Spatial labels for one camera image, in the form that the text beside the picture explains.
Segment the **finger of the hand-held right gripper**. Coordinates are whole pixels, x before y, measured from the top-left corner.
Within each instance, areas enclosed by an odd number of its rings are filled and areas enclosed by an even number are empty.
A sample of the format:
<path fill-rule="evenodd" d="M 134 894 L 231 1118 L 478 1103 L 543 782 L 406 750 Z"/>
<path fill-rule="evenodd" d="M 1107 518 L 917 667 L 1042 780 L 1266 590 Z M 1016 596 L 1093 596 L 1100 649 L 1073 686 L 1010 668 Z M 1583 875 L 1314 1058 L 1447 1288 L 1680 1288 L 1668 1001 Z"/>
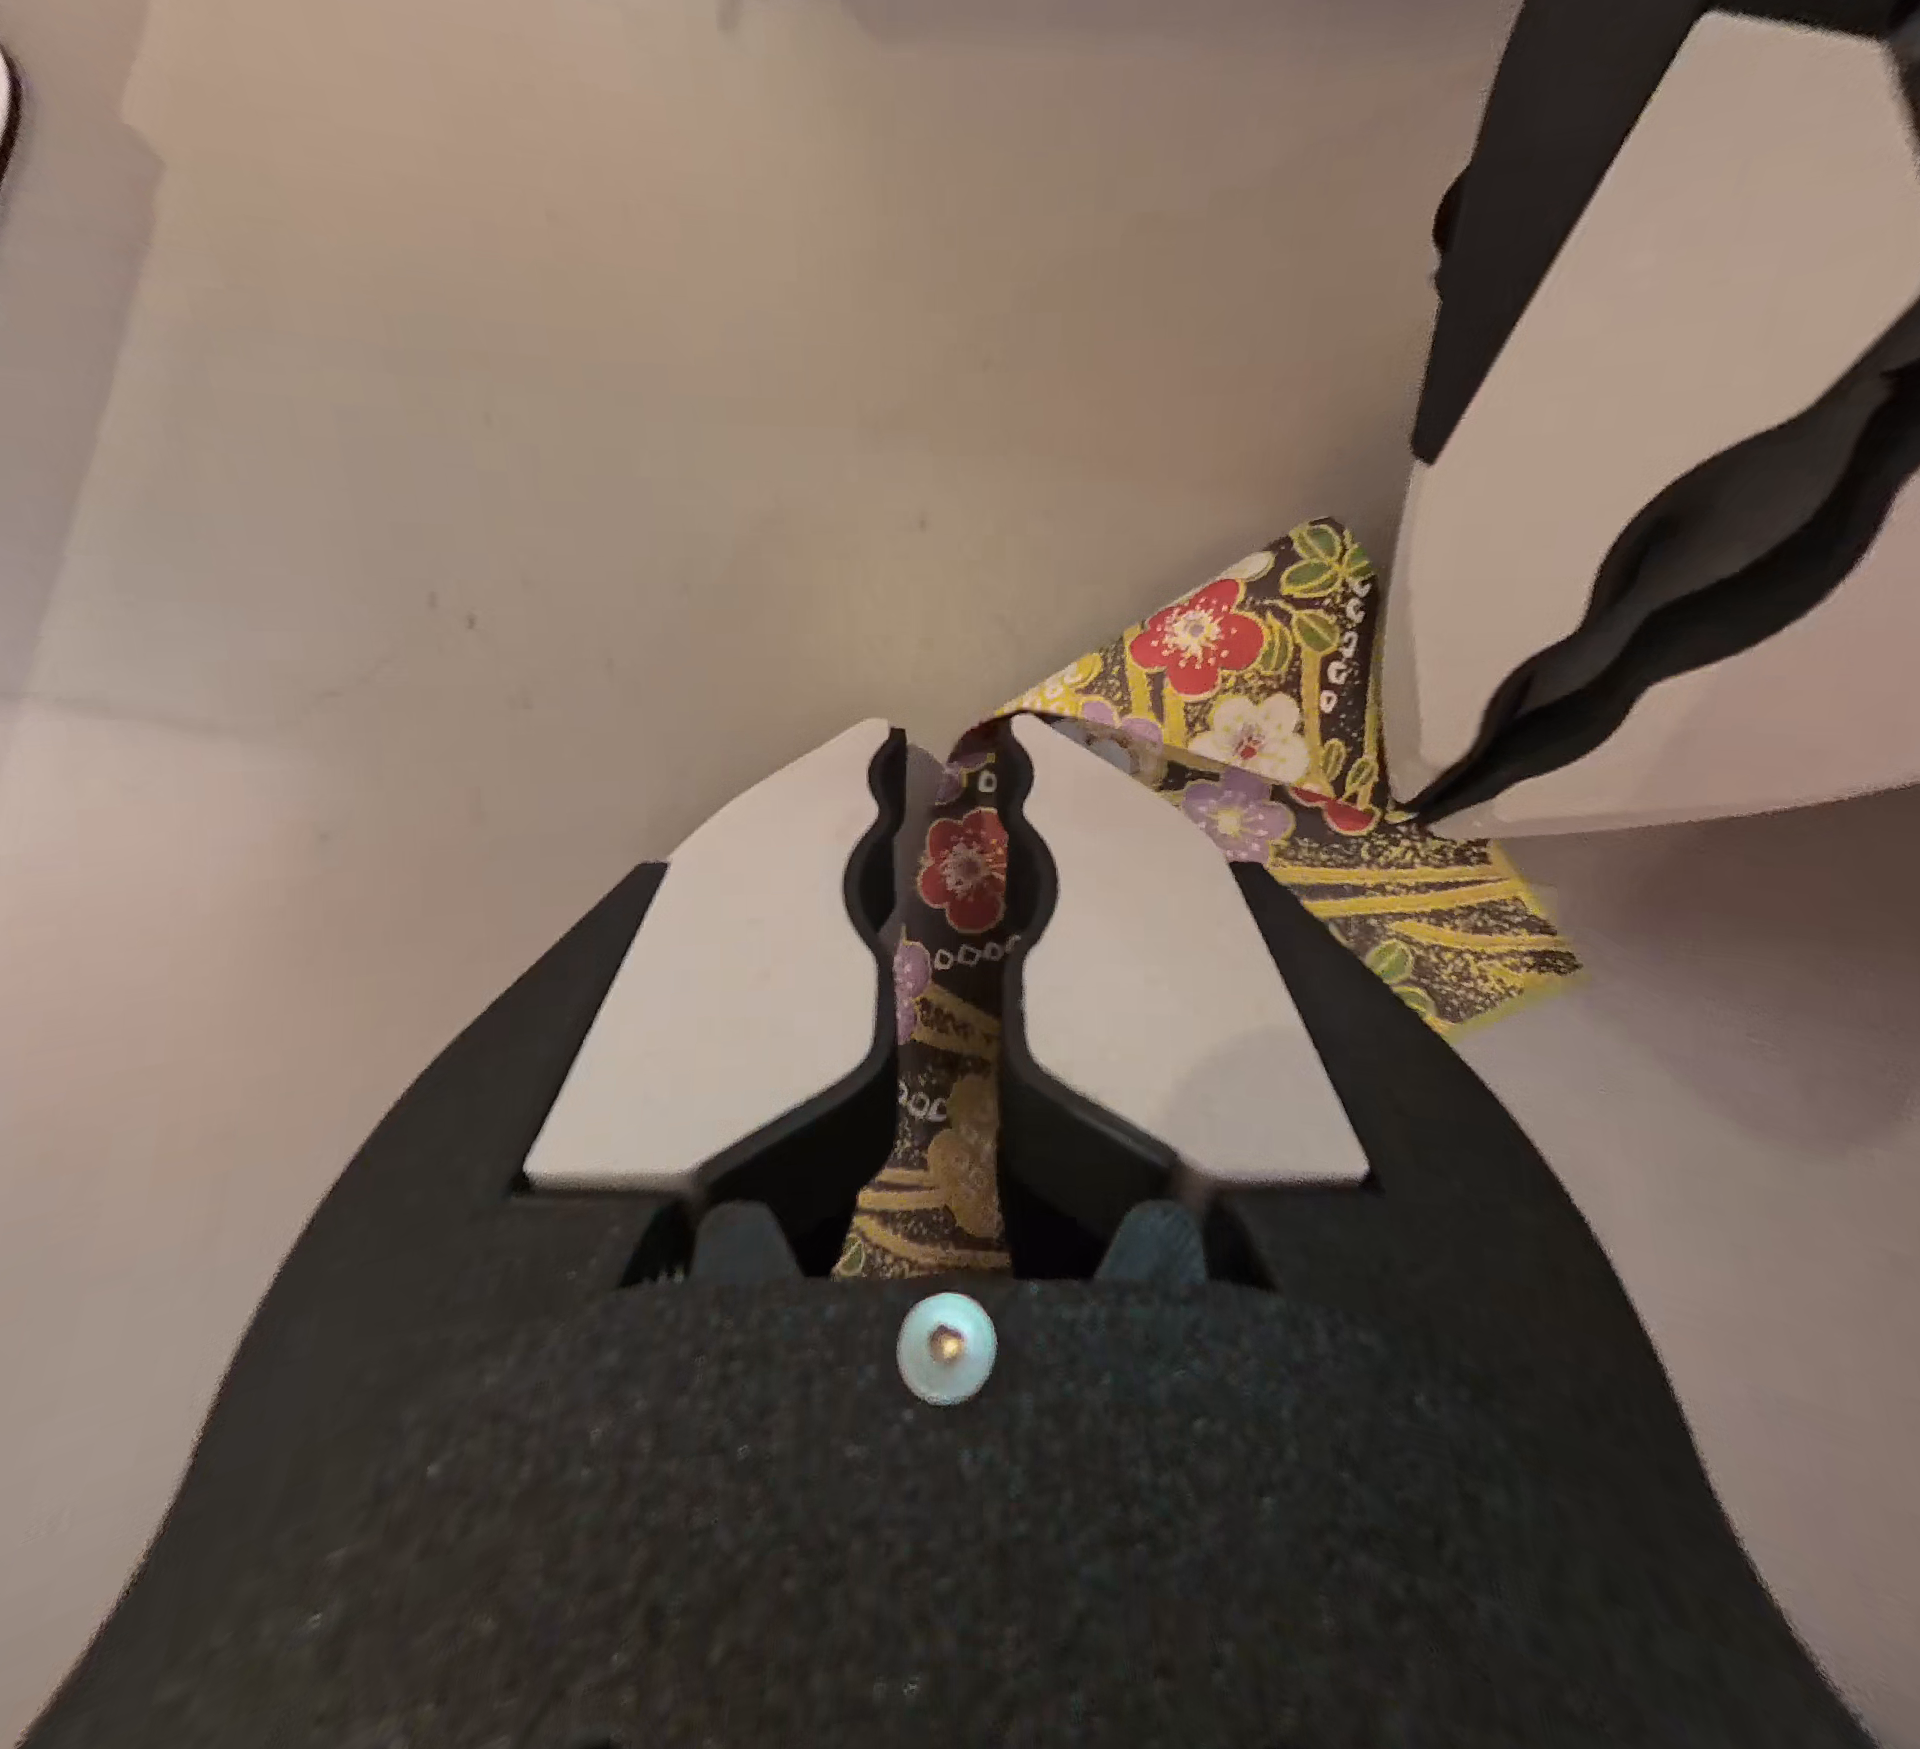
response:
<path fill-rule="evenodd" d="M 1463 427 L 1407 488 L 1407 800 L 1444 833 L 1917 782 L 1917 427 Z"/>
<path fill-rule="evenodd" d="M 1571 636 L 1686 471 L 1806 416 L 1917 307 L 1891 42 L 1701 14 L 1444 447 L 1391 558 L 1391 793 Z"/>

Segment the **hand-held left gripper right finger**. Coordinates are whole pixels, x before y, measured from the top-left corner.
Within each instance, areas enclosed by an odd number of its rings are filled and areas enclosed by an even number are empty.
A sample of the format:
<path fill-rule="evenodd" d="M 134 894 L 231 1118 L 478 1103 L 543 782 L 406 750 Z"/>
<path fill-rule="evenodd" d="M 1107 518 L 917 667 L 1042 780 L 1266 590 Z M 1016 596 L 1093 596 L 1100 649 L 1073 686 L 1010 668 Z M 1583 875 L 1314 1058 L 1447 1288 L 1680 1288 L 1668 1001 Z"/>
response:
<path fill-rule="evenodd" d="M 996 1190 L 1016 1274 L 1093 1274 L 1175 1203 L 1349 1196 L 1368 1155 L 1238 864 L 1062 727 L 1004 726 L 1016 949 Z"/>

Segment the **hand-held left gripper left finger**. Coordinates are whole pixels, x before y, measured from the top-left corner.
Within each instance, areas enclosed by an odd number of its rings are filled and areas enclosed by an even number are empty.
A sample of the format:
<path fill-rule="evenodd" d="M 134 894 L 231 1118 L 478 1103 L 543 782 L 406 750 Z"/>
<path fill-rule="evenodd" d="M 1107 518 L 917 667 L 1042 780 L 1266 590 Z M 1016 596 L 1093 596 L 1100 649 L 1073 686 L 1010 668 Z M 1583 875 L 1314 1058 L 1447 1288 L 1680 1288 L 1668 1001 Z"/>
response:
<path fill-rule="evenodd" d="M 895 1143 L 904 734 L 860 722 L 779 767 L 663 861 L 523 1155 L 543 1196 L 764 1208 L 830 1270 Z"/>

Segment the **green floral origami paper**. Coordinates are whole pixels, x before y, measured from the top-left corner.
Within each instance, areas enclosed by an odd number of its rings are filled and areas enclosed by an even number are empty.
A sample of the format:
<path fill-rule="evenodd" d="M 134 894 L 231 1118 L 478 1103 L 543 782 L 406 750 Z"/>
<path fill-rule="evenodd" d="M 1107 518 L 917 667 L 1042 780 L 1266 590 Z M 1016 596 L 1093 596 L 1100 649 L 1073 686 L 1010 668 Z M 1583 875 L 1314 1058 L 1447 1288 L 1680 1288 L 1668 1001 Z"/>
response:
<path fill-rule="evenodd" d="M 1010 843 L 996 734 L 1033 712 L 1284 882 L 1434 1032 L 1575 985 L 1577 958 L 1494 843 L 1426 833 L 1389 788 L 1379 576 L 1307 518 L 969 727 L 900 831 L 895 1143 L 840 1231 L 836 1281 L 1010 1270 L 996 1194 Z"/>

